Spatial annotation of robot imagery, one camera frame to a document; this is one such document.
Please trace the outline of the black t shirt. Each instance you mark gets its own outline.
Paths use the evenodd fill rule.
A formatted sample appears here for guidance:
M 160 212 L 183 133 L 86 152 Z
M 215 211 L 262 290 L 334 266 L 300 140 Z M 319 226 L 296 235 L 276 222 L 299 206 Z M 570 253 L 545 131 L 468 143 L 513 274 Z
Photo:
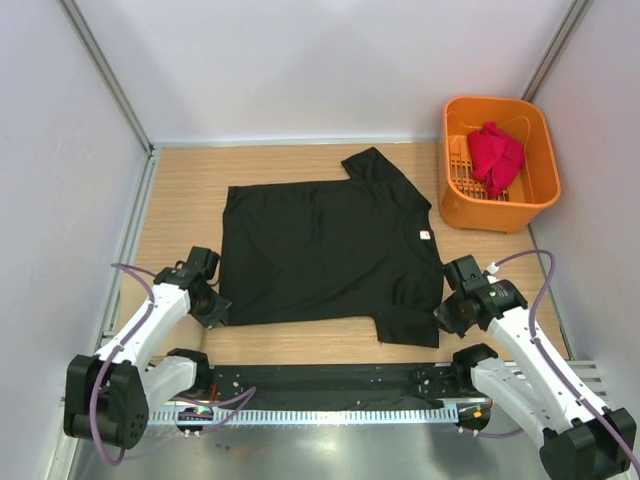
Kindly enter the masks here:
M 429 200 L 376 148 L 342 165 L 343 180 L 229 188 L 227 324 L 368 317 L 380 342 L 437 347 L 444 272 Z

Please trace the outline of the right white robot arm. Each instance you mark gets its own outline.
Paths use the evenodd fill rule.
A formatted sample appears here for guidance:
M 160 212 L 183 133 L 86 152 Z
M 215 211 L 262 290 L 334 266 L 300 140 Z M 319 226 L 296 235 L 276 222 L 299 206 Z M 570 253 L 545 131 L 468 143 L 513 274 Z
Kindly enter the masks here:
M 434 315 L 442 330 L 464 336 L 472 326 L 511 355 L 510 369 L 486 344 L 454 354 L 450 381 L 459 394 L 495 401 L 535 443 L 551 479 L 611 479 L 638 470 L 637 424 L 611 409 L 568 365 L 537 323 L 537 302 L 499 279 L 499 265 L 481 269 L 473 256 L 444 267 L 450 296 Z

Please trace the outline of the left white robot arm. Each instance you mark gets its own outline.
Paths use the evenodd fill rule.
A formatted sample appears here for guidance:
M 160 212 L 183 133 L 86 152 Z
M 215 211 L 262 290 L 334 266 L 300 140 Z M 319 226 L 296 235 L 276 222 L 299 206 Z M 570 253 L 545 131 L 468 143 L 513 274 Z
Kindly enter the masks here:
M 126 325 L 93 355 L 77 355 L 66 372 L 63 431 L 72 438 L 129 450 L 152 413 L 176 396 L 204 398 L 212 387 L 208 356 L 174 348 L 156 366 L 156 350 L 183 318 L 211 329 L 230 303 L 211 285 L 220 256 L 191 248 L 186 260 L 162 269 Z

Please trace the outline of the brown cardboard sheet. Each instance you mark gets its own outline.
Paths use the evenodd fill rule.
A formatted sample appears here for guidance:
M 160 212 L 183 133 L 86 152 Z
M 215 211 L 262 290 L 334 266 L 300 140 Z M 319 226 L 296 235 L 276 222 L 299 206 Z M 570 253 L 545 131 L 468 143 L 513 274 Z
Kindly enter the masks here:
M 118 320 L 115 327 L 117 333 L 124 328 L 147 299 L 146 290 L 138 280 L 126 273 L 122 273 L 120 279 Z M 175 348 L 200 351 L 203 332 L 203 327 L 193 317 L 184 316 L 163 338 L 151 357 L 150 363 L 157 366 L 166 354 Z

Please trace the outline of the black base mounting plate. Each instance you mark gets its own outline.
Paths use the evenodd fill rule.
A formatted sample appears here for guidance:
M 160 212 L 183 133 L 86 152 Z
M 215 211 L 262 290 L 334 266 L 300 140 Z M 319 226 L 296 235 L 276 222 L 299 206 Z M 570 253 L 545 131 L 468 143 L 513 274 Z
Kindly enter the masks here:
M 272 410 L 355 409 L 482 398 L 449 363 L 217 365 L 204 397 L 229 400 L 251 387 L 251 406 Z

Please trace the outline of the orange plastic basket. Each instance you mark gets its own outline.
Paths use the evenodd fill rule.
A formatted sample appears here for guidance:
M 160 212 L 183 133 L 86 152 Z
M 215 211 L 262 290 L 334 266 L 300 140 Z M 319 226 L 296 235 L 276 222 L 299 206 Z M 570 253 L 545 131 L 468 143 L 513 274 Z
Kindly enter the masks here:
M 473 177 L 468 147 L 468 135 L 487 123 L 518 141 L 524 153 L 514 179 L 494 199 Z M 454 228 L 515 233 L 551 207 L 561 194 L 546 119 L 536 106 L 520 99 L 451 99 L 442 114 L 438 158 L 439 212 Z

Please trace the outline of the red t shirt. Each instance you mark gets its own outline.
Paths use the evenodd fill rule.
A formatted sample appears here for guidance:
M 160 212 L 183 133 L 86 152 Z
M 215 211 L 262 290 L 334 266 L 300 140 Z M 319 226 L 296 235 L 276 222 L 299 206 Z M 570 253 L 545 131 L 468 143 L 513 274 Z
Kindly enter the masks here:
M 467 135 L 467 146 L 473 178 L 484 186 L 489 199 L 497 199 L 525 162 L 523 145 L 494 122 L 487 122 Z

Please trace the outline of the left aluminium corner post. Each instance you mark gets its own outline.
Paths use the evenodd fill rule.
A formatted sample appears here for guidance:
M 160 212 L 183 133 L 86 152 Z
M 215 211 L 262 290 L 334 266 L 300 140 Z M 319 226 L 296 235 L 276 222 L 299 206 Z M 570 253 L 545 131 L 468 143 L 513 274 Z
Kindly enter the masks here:
M 72 30 L 83 45 L 89 59 L 93 63 L 107 91 L 112 96 L 138 143 L 141 145 L 144 152 L 147 155 L 150 155 L 154 149 L 153 142 L 149 139 L 148 134 L 135 113 L 133 106 L 117 79 L 115 72 L 113 71 L 78 3 L 74 0 L 58 0 L 57 4 L 69 21 Z

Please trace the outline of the aluminium corner post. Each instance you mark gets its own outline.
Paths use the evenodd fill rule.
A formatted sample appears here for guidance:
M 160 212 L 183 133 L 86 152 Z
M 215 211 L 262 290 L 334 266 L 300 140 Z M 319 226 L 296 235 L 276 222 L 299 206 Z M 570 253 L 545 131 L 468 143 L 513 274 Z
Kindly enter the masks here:
M 69 21 L 72 30 L 83 45 L 89 59 L 93 63 L 107 91 L 112 96 L 138 143 L 141 145 L 144 152 L 147 155 L 150 155 L 154 149 L 153 142 L 149 139 L 148 134 L 135 113 L 133 106 L 117 79 L 115 72 L 113 71 L 78 3 L 74 0 L 58 0 L 57 4 Z
M 593 3 L 593 0 L 573 0 L 570 2 L 568 10 L 527 83 L 521 96 L 523 101 L 534 102 Z

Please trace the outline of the right aluminium corner post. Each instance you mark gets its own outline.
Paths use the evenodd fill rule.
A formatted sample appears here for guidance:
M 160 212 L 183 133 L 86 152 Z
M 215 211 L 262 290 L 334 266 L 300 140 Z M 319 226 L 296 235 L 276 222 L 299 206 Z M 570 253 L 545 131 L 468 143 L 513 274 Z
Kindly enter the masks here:
M 523 101 L 534 102 L 593 3 L 593 0 L 573 0 L 570 2 L 568 10 L 527 83 L 521 96 Z

